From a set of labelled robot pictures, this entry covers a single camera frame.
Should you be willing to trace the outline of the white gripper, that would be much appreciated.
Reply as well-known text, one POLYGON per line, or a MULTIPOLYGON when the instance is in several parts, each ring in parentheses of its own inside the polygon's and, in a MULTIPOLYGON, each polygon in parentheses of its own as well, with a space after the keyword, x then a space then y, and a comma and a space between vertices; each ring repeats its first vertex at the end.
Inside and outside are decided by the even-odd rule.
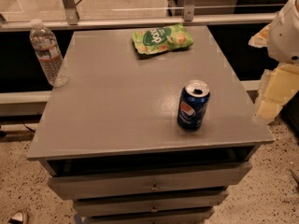
POLYGON ((255 101, 255 116, 273 121, 283 106, 299 92, 298 0, 289 0, 271 24, 250 38, 249 45, 267 47, 269 57, 281 62, 273 71, 264 70, 255 101))

